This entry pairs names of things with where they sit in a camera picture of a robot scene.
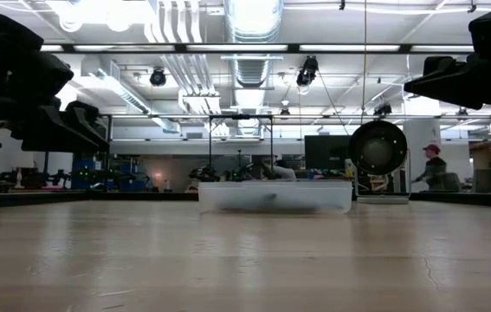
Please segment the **red cap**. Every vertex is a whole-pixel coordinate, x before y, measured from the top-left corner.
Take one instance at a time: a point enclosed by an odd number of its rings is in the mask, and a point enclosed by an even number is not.
[[[442,150],[435,144],[430,144],[423,148],[424,151],[434,151],[435,153],[440,153]]]

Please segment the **black disc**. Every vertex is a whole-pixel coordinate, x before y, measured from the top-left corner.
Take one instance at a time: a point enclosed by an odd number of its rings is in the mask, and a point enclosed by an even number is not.
[[[387,174],[404,163],[407,157],[407,139],[403,131],[390,122],[371,121],[352,134],[349,157],[364,172]]]

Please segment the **wood grain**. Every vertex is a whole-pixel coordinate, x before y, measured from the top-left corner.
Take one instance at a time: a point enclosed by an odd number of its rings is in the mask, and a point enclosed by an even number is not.
[[[0,311],[491,311],[491,207],[0,209]]]

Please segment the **ductwork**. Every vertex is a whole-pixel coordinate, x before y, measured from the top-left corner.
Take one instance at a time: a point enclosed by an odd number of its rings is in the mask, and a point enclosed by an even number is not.
[[[226,30],[231,42],[275,42],[280,31],[283,0],[225,0]],[[232,68],[237,88],[261,88],[265,86],[270,72],[270,61],[236,60]],[[264,101],[264,90],[236,90],[237,105],[258,108]],[[242,134],[253,134],[247,127]]]

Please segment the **black screen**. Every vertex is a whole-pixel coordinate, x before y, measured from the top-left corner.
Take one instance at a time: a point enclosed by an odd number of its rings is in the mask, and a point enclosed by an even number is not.
[[[306,135],[307,169],[344,170],[349,158],[349,135]]]

